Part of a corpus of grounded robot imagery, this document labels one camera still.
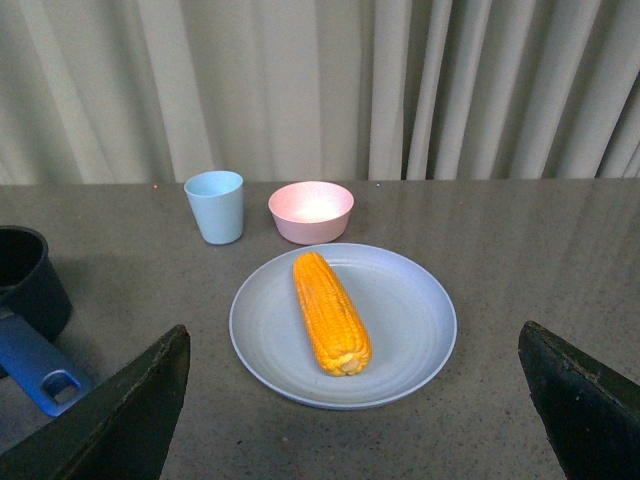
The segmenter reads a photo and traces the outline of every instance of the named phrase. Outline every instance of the cup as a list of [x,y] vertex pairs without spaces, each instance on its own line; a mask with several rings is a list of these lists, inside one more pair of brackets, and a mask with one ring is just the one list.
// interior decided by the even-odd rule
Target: cup
[[193,216],[207,243],[224,245],[242,235],[243,179],[235,172],[215,170],[184,184]]

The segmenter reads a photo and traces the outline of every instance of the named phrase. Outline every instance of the pot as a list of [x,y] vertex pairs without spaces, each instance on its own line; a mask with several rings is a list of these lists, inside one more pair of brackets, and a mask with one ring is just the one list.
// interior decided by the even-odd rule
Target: pot
[[45,238],[29,228],[0,226],[0,377],[11,376],[52,417],[92,388],[89,377],[50,343],[71,310]]

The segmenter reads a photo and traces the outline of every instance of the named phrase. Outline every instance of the blue handle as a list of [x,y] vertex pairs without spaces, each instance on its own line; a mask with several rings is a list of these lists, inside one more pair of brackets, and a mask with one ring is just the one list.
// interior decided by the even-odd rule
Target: blue handle
[[57,417],[93,387],[22,317],[0,310],[0,365],[47,415]]

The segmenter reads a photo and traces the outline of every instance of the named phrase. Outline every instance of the white curtain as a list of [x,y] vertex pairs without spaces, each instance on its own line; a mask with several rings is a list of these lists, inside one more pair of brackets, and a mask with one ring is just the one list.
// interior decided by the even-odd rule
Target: white curtain
[[0,0],[0,184],[634,177],[637,0]]

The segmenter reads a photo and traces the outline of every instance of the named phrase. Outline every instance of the light blue plate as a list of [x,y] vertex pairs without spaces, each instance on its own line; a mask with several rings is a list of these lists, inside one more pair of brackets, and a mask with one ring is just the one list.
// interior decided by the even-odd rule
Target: light blue plate
[[[334,268],[365,323],[368,367],[333,377],[316,363],[292,278],[294,260],[319,252]],[[229,318],[231,341],[249,371],[276,392],[318,408],[376,407],[415,392],[442,369],[456,340],[453,304],[415,262],[377,247],[329,243],[267,262],[240,287]]]

